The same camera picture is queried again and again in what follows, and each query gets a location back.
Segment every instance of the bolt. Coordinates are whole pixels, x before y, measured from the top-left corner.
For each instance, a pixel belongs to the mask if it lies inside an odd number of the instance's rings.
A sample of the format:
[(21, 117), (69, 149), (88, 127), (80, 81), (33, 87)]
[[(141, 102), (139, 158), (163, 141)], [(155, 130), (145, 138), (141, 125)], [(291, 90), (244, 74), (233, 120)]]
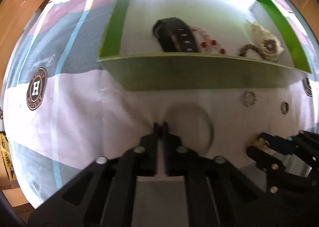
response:
[(98, 157), (95, 161), (97, 164), (105, 164), (107, 162), (107, 158), (106, 157)]
[(186, 153), (188, 152), (188, 149), (185, 146), (180, 146), (176, 149), (176, 152), (178, 153)]
[(271, 188), (269, 189), (269, 191), (270, 191), (271, 193), (275, 194), (275, 193), (277, 193), (277, 191), (278, 191), (278, 187), (273, 186), (273, 187), (271, 187)]
[(226, 159), (223, 156), (217, 156), (215, 157), (215, 162), (217, 164), (224, 164), (226, 162)]
[(133, 151), (135, 153), (143, 153), (143, 152), (145, 152), (145, 148), (143, 146), (137, 146), (137, 147), (135, 147), (135, 149)]
[(277, 170), (279, 168), (279, 166), (277, 164), (272, 164), (272, 169), (273, 170)]

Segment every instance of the ring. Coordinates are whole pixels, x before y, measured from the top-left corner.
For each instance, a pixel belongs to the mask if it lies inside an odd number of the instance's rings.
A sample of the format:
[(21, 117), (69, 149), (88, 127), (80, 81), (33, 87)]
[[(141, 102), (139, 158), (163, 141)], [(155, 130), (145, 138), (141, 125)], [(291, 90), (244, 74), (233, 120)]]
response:
[(281, 112), (285, 115), (289, 112), (289, 104), (287, 102), (283, 102), (280, 106)]
[(245, 101), (245, 106), (253, 106), (257, 102), (257, 96), (255, 92), (253, 91), (245, 91), (244, 93), (244, 101)]

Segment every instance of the round logo patch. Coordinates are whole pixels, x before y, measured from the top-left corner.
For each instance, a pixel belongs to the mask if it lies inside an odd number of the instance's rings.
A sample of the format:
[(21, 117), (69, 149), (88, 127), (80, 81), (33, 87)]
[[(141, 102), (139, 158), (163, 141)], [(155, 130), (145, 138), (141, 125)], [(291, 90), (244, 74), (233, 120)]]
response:
[(27, 91), (27, 104), (30, 110), (36, 110), (41, 105), (46, 85), (47, 71), (45, 68), (39, 68), (32, 76)]

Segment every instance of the green box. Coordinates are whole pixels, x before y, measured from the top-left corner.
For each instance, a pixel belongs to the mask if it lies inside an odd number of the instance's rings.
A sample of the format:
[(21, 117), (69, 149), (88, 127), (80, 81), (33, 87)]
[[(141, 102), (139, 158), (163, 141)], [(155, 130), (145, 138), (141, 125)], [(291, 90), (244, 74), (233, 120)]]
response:
[(162, 52), (120, 55), (130, 0), (117, 0), (98, 60), (129, 91), (289, 86), (311, 73), (307, 58), (296, 34), (275, 4), (271, 0), (256, 1), (280, 32), (294, 68), (264, 60), (215, 54)]

